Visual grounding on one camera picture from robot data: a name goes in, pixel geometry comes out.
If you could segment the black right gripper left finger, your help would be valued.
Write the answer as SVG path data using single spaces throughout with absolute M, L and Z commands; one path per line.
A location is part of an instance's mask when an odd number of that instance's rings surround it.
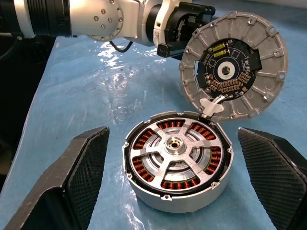
M 102 184 L 109 127 L 74 137 L 39 177 L 7 230 L 86 230 Z

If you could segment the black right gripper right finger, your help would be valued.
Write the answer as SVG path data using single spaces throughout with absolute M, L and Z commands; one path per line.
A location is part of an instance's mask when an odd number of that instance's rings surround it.
M 307 160 L 286 139 L 240 127 L 251 184 L 278 230 L 307 228 Z

